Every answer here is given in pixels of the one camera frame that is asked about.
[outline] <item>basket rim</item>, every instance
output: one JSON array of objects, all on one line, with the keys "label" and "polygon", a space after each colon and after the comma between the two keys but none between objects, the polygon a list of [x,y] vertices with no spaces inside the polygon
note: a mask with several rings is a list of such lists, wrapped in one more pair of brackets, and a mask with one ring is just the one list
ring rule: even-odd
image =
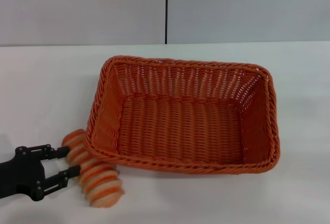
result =
[{"label": "basket rim", "polygon": [[[203,163],[198,161],[192,161],[192,163],[184,163],[168,161],[165,159],[158,158],[157,160],[148,157],[134,157],[125,156],[118,154],[117,151],[110,152],[97,148],[94,143],[95,137],[95,123],[98,118],[98,109],[102,104],[104,91],[106,88],[105,78],[111,69],[111,66],[115,63],[133,64],[133,65],[147,65],[147,66],[174,66],[174,67],[193,67],[193,68],[216,68],[222,70],[244,70],[246,72],[255,73],[263,78],[265,84],[266,92],[266,110],[267,110],[267,127],[268,127],[268,138],[270,141],[270,151],[267,159],[260,161],[259,163],[249,163],[249,164],[217,164],[217,163]],[[167,167],[177,168],[192,168],[201,173],[207,171],[208,174],[219,173],[222,171],[224,173],[261,173],[269,171],[278,162],[280,157],[280,147],[279,147],[279,137],[278,137],[278,126],[276,121],[276,94],[273,86],[273,80],[271,74],[262,66],[257,64],[249,63],[226,63],[226,62],[206,62],[206,61],[187,61],[187,60],[175,60],[168,58],[142,58],[134,56],[114,56],[109,58],[103,65],[100,73],[100,80],[98,82],[97,91],[95,94],[93,106],[91,109],[90,117],[88,120],[87,133],[85,139],[85,146],[88,147],[89,152],[104,161],[116,162],[121,165],[128,165],[133,167],[139,167],[137,164],[150,165],[161,164],[164,166],[164,171]]]}]

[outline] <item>white table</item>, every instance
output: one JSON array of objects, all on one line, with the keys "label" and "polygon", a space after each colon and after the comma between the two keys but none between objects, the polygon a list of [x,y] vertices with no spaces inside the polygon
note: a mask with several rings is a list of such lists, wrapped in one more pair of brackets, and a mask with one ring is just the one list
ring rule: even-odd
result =
[{"label": "white table", "polygon": [[[102,64],[114,55],[249,62],[267,68],[278,101],[281,158],[265,174],[184,176],[119,167],[126,194],[88,207],[80,188],[32,202],[0,200],[0,224],[329,223],[330,42],[0,48],[0,161],[14,148],[60,146],[85,128]],[[44,163],[46,176],[67,168]]]}]

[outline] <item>table surface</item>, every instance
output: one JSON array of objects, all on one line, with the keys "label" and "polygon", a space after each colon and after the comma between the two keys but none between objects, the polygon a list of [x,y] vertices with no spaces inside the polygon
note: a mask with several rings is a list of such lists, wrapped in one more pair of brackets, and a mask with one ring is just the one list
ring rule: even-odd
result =
[{"label": "table surface", "polygon": [[[32,202],[0,199],[7,223],[329,223],[330,42],[0,48],[0,162],[14,148],[85,128],[100,69],[111,56],[256,63],[273,76],[281,158],[258,175],[185,176],[119,167],[126,194],[88,207],[76,183]],[[44,163],[46,176],[67,168]]]}]

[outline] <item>basket bottom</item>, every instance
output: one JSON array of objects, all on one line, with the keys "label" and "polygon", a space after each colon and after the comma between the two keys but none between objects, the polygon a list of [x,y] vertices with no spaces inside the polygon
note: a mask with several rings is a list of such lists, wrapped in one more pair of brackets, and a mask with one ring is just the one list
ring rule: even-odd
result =
[{"label": "basket bottom", "polygon": [[243,164],[241,118],[233,103],[129,98],[117,152],[174,162]]}]

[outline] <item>orange wicker basket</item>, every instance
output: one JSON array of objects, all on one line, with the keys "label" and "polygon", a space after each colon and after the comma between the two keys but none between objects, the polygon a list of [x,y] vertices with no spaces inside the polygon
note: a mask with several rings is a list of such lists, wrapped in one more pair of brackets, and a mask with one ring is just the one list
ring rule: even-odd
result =
[{"label": "orange wicker basket", "polygon": [[158,171],[268,171],[280,155],[272,77],[254,64],[112,57],[85,145],[103,161]]}]

